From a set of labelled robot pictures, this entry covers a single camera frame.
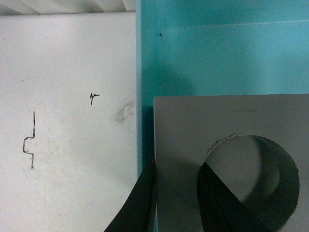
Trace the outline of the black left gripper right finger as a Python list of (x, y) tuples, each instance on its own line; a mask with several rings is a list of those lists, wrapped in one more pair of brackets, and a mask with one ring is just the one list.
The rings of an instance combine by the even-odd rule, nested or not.
[(269, 232), (207, 163), (198, 172), (197, 198), (205, 232)]

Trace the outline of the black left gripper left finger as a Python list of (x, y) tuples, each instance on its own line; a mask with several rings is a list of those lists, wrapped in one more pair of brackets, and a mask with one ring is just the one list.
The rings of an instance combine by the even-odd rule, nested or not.
[(153, 232), (156, 211), (156, 165), (150, 159), (107, 232)]

